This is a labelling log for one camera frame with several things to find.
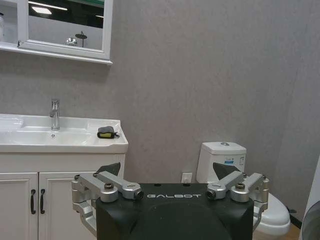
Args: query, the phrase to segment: wall socket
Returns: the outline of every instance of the wall socket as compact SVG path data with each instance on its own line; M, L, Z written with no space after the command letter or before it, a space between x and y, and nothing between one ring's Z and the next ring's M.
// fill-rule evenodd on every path
M190 184L192 179L192 172L183 172L181 177L181 183Z

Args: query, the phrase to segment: white sink basin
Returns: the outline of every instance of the white sink basin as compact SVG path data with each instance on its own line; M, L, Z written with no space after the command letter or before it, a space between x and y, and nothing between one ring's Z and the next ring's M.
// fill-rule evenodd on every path
M49 116L0 114L0 153L126 153L128 141L119 120L60 117L51 130ZM100 139L100 127L112 126L120 137Z

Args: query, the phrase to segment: white toilet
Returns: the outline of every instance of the white toilet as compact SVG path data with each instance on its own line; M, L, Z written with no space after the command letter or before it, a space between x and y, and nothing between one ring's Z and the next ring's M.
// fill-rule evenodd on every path
M196 180L199 183L218 182L213 163L232 165L245 171L247 150L233 142L204 142L201 146ZM253 240L277 240L290 229L290 215L285 205L269 193L268 209L253 232Z

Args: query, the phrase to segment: small pouch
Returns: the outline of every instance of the small pouch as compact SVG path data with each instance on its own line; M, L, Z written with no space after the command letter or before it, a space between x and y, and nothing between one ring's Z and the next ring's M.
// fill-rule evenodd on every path
M97 136L100 139L114 139L115 137L119 137L112 126L99 127Z

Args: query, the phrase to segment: black cabinet handle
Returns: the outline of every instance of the black cabinet handle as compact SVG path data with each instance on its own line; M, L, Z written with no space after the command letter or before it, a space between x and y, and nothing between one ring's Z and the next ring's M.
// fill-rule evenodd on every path
M40 197L40 213L41 214L45 214L45 210L44 210L44 194L45 194L46 190L41 189L41 197Z
M30 211L31 214L36 214L36 210L35 210L35 202L34 202L34 195L36 193L35 189L31 190L31 198L30 198Z

